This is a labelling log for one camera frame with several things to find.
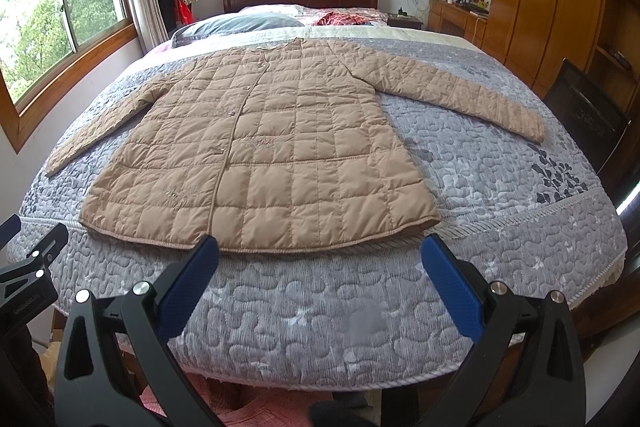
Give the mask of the side window wooden frame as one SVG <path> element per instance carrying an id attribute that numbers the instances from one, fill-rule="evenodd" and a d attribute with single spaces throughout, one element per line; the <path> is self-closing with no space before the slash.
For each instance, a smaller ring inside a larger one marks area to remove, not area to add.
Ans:
<path id="1" fill-rule="evenodd" d="M 1 0 L 1 128 L 13 150 L 136 35 L 127 0 Z"/>

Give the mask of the dark nightstand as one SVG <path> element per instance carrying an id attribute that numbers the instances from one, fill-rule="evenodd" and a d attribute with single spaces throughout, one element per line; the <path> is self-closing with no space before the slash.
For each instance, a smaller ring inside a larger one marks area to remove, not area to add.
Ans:
<path id="1" fill-rule="evenodd" d="M 386 23 L 390 27 L 416 30 L 424 29 L 423 23 L 418 18 L 409 15 L 388 14 Z"/>

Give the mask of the beige quilted jacket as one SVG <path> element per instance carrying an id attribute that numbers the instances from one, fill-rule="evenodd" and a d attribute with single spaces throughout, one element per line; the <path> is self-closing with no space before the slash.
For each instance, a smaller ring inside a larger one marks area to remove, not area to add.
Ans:
<path id="1" fill-rule="evenodd" d="M 423 231 L 439 220 L 436 202 L 383 93 L 544 139 L 537 113 L 434 65 L 296 39 L 149 80 L 59 145 L 46 173 L 132 124 L 79 215 L 115 239 L 188 249 L 211 235 L 230 253 L 295 254 Z"/>

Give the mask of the wooden desk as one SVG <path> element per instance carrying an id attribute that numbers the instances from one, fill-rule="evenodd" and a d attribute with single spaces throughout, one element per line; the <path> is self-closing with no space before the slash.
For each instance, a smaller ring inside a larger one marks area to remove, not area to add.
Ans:
<path id="1" fill-rule="evenodd" d="M 450 36 L 465 38 L 478 48 L 483 46 L 487 16 L 481 16 L 446 0 L 430 0 L 426 28 Z"/>

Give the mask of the dark chair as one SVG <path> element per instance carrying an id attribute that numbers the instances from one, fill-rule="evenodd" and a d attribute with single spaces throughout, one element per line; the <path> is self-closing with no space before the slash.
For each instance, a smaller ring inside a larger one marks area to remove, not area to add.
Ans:
<path id="1" fill-rule="evenodd" d="M 600 173 L 630 125 L 620 106 L 568 58 L 562 61 L 544 104 Z"/>

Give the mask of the grey pillow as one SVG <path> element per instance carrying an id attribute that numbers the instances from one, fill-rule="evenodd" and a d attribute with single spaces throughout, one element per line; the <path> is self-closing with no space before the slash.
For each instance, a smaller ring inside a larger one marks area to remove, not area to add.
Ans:
<path id="1" fill-rule="evenodd" d="M 213 36 L 230 36 L 258 30 L 303 26 L 304 24 L 300 20 L 284 14 L 270 12 L 259 14 L 229 13 L 182 26 L 171 36 L 170 45 L 175 49 Z"/>

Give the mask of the red patterned cloth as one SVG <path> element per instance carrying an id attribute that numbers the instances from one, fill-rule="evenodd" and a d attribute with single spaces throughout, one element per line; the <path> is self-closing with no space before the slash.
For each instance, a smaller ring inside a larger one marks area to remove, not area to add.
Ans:
<path id="1" fill-rule="evenodd" d="M 354 13 L 331 11 L 322 15 L 314 26 L 368 26 L 372 24 L 370 17 Z"/>

